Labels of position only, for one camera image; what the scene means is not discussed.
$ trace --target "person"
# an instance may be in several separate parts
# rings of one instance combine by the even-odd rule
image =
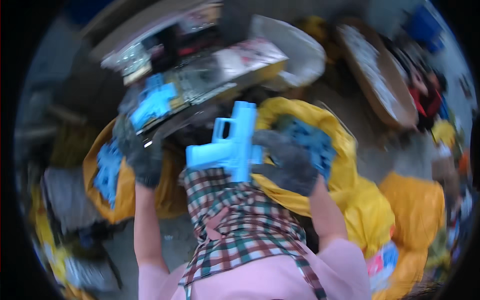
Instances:
[[[409,65],[410,86],[408,90],[418,111],[417,130],[420,132],[431,131],[435,123],[435,116],[442,104],[441,94],[447,89],[446,79],[443,74],[435,70],[430,70],[422,76],[411,62]]]
[[[162,256],[154,188],[161,175],[162,141],[143,147],[125,117],[113,135],[135,172],[133,245],[138,294],[149,299],[371,299],[362,251],[348,241],[343,216],[309,154],[290,138],[260,130],[253,143],[265,147],[281,168],[252,167],[279,187],[308,196],[319,252],[287,209],[254,182],[230,182],[221,168],[185,169],[180,182],[198,240],[192,260],[170,272]]]

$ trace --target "plaid headscarf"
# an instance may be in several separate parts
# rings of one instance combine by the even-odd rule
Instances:
[[[198,240],[192,261],[179,285],[190,299],[191,283],[248,262],[273,255],[290,255],[318,299],[326,294],[304,258],[305,231],[287,209],[265,196],[259,186],[233,183],[223,169],[184,170],[180,183],[188,196],[188,211]],[[224,207],[229,213],[215,229],[223,238],[210,240],[205,225]]]

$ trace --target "gray work glove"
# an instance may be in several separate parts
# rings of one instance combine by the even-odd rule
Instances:
[[[135,181],[154,189],[162,173],[162,139],[157,134],[152,144],[144,148],[142,139],[135,134],[133,125],[125,116],[119,116],[113,127],[113,137],[126,157],[127,164],[135,172]]]
[[[252,138],[252,144],[267,149],[278,164],[253,165],[252,173],[262,174],[284,190],[310,196],[319,176],[312,166],[310,154],[293,139],[273,130],[259,130]]]

